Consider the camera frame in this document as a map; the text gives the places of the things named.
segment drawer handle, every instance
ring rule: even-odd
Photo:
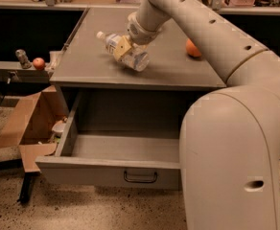
[[[145,180],[145,179],[128,179],[128,172],[124,172],[124,179],[125,181],[129,182],[129,183],[154,183],[156,182],[158,177],[158,173],[155,172],[153,174],[153,178],[152,180]]]

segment orange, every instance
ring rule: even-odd
[[[189,38],[187,39],[187,42],[186,42],[186,51],[187,51],[187,54],[193,58],[201,57],[201,52]]]
[[[33,66],[36,70],[44,70],[45,68],[45,61],[41,57],[37,57],[33,60]]]

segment drawer front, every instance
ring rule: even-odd
[[[46,179],[56,184],[78,184],[110,187],[133,187],[179,190],[179,169],[132,168],[102,165],[74,164],[74,158],[52,162],[39,157],[36,161]]]

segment white bottle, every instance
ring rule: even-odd
[[[105,43],[107,51],[113,55],[121,36],[117,34],[97,33],[97,37]],[[149,64],[149,54],[137,45],[132,45],[131,49],[127,51],[119,60],[124,65],[132,68],[135,71],[143,71]]]

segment screw hole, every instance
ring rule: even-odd
[[[264,181],[254,180],[245,184],[245,190],[247,192],[260,192],[263,190]]]

